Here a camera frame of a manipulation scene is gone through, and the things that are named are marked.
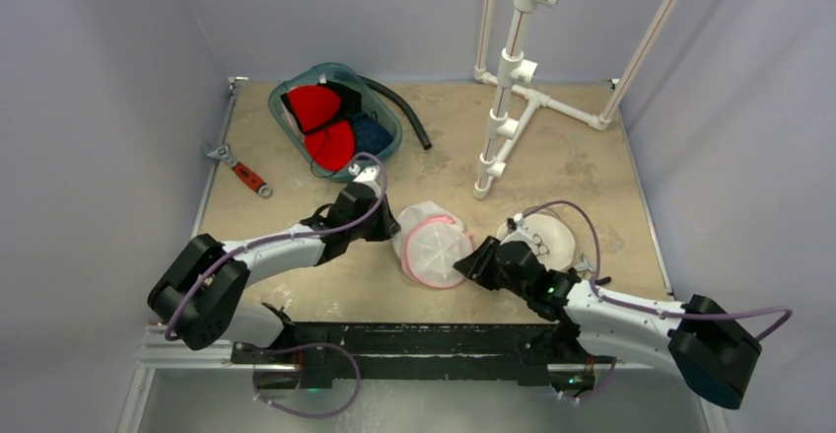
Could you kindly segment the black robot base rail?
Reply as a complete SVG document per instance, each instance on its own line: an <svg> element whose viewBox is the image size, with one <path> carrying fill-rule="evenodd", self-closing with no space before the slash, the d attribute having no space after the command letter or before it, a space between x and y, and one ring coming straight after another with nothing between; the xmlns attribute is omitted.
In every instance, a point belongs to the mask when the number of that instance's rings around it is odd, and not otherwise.
<svg viewBox="0 0 836 433"><path fill-rule="evenodd" d="M236 342L235 364L285 365L266 389L328 389L337 379L511 381L578 394L592 390L603 366L558 325L341 324L299 322L278 346Z"/></svg>

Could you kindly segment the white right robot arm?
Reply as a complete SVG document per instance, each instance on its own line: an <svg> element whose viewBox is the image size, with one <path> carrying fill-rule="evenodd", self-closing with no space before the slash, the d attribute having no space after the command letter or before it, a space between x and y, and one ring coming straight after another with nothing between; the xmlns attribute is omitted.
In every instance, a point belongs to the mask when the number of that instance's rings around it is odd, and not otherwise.
<svg viewBox="0 0 836 433"><path fill-rule="evenodd" d="M453 268L488 290L506 290L554 322L556 353L646 365L682 379L718 407L741 407L762 353L760 341L713 299L663 302L599 289L574 272L543 265L523 242L487 238Z"/></svg>

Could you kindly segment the red and black bra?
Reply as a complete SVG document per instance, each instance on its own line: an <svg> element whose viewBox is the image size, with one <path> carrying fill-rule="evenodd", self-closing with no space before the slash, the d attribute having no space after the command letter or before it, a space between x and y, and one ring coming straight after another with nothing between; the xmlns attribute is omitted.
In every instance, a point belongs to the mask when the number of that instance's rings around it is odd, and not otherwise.
<svg viewBox="0 0 836 433"><path fill-rule="evenodd" d="M362 112L362 95L326 81L295 87L280 100L301 131L313 161L327 172L342 171L355 155L351 119Z"/></svg>

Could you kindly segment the pink-trimmed white laundry bag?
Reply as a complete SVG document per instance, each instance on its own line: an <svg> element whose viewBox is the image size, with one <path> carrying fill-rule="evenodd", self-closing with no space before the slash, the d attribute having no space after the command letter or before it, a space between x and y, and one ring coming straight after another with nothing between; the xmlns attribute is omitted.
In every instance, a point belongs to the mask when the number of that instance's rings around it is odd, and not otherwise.
<svg viewBox="0 0 836 433"><path fill-rule="evenodd" d="M453 265L473 253L464 223L433 201L405 207L397 216L400 231L392 245L401 269L434 289L451 289L464 281Z"/></svg>

